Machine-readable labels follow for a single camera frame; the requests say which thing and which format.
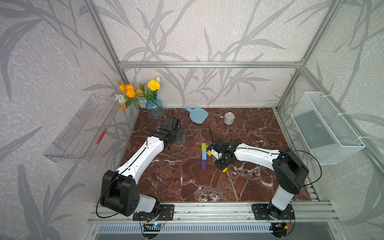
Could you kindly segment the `light blue block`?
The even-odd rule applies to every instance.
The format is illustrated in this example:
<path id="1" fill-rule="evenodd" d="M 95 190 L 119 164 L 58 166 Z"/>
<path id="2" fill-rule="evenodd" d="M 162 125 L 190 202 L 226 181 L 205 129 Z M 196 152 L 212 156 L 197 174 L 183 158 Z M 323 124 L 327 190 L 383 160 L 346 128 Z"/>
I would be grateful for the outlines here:
<path id="1" fill-rule="evenodd" d="M 204 160 L 204 161 L 207 160 L 207 152 L 206 151 L 202 152 L 202 160 Z"/>

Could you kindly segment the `purple block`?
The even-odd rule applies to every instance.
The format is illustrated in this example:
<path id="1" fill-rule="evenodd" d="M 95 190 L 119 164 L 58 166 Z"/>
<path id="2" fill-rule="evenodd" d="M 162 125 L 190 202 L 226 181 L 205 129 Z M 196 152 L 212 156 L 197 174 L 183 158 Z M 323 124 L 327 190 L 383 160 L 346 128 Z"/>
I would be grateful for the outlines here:
<path id="1" fill-rule="evenodd" d="M 206 160 L 202 160 L 201 161 L 201 169 L 202 170 L 206 170 L 207 169 L 207 161 Z"/>

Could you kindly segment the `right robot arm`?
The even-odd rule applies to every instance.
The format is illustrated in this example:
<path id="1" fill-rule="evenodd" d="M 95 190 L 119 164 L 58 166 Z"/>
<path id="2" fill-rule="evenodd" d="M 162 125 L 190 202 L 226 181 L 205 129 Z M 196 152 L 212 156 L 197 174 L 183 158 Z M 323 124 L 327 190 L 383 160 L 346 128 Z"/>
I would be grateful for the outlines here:
<path id="1" fill-rule="evenodd" d="M 208 151 L 216 158 L 214 163 L 222 172 L 235 162 L 249 162 L 275 172 L 279 186 L 268 205 L 270 214 L 282 215 L 294 196 L 300 193 L 309 174 L 307 166 L 290 148 L 265 150 L 216 139 L 208 146 Z"/>

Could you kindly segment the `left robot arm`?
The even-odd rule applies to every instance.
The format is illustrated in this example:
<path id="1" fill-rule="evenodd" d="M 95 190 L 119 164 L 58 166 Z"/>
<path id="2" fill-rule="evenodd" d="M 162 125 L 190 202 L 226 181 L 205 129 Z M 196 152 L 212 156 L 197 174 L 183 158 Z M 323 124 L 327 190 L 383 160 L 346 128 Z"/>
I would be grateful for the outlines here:
<path id="1" fill-rule="evenodd" d="M 142 213 L 151 219 L 160 214 L 160 201 L 139 193 L 138 182 L 154 158 L 177 141 L 180 119 L 166 116 L 165 123 L 152 130 L 139 150 L 117 170 L 103 175 L 101 196 L 103 206 L 126 217 Z"/>

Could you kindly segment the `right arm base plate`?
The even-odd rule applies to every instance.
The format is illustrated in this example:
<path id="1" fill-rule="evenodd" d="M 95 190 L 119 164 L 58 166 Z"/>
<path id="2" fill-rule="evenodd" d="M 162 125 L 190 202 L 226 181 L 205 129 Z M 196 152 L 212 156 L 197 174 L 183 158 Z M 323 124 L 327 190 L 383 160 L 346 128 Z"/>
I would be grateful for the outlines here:
<path id="1" fill-rule="evenodd" d="M 252 204 L 252 212 L 255 220 L 277 221 L 277 220 L 295 220 L 295 212 L 291 204 L 288 204 L 284 210 L 276 208 L 269 204 Z"/>

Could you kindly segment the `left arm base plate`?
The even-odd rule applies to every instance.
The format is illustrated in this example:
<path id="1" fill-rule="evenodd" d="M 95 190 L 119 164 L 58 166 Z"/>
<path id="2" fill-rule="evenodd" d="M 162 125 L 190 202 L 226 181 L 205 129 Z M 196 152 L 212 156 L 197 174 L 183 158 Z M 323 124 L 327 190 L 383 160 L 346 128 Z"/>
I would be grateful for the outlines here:
<path id="1" fill-rule="evenodd" d="M 149 222 L 152 220 L 172 221 L 175 213 L 175 205 L 159 204 L 155 205 L 151 213 L 135 212 L 133 221 Z"/>

